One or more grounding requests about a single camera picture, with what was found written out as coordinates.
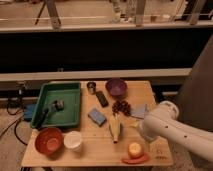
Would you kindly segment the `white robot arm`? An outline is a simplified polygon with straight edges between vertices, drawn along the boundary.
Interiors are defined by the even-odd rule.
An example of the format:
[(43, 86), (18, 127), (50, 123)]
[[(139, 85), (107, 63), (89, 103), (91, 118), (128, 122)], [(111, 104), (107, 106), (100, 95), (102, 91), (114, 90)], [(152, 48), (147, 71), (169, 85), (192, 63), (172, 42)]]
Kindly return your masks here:
[(162, 136), (213, 162), (213, 133), (177, 121), (178, 115), (179, 109), (174, 103), (162, 101), (144, 116), (136, 128), (148, 142)]

